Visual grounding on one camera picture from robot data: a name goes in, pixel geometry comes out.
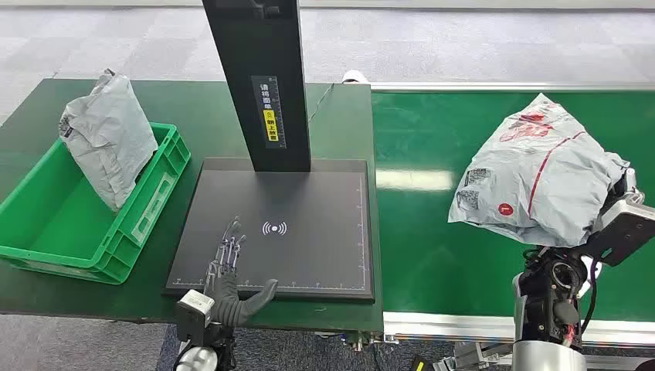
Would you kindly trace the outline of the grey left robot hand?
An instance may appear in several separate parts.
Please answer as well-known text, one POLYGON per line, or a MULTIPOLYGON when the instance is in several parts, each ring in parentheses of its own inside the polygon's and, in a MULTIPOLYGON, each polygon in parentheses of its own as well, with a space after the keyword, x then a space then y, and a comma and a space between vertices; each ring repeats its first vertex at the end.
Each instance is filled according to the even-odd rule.
POLYGON ((203 288, 203 294, 215 302, 211 319, 233 328, 245 324, 270 303, 278 288, 278 280, 269 279, 262 290, 250 298, 239 298, 236 263, 245 239, 246 236, 240 233, 240 218, 235 216, 219 238, 216 254, 208 265, 203 288))

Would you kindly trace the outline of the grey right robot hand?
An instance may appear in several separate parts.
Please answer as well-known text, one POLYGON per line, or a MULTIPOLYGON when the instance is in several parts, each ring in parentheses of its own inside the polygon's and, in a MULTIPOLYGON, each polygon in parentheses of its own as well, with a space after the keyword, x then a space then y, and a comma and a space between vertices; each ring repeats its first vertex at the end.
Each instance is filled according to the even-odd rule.
POLYGON ((636 171, 634 168, 627 168, 622 178, 613 186, 613 198, 643 204, 645 194, 636 187, 636 171))

